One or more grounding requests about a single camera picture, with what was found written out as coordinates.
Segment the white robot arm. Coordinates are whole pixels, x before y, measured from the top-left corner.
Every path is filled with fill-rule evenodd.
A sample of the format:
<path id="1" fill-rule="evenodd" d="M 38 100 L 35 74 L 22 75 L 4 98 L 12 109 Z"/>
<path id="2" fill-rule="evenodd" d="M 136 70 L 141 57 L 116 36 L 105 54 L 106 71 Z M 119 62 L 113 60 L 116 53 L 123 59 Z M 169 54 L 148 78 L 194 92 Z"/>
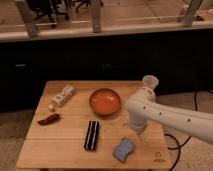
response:
<path id="1" fill-rule="evenodd" d="M 149 87 L 136 90 L 125 102 L 129 127 L 142 134 L 149 120 L 213 144 L 213 114 L 159 104 Z"/>

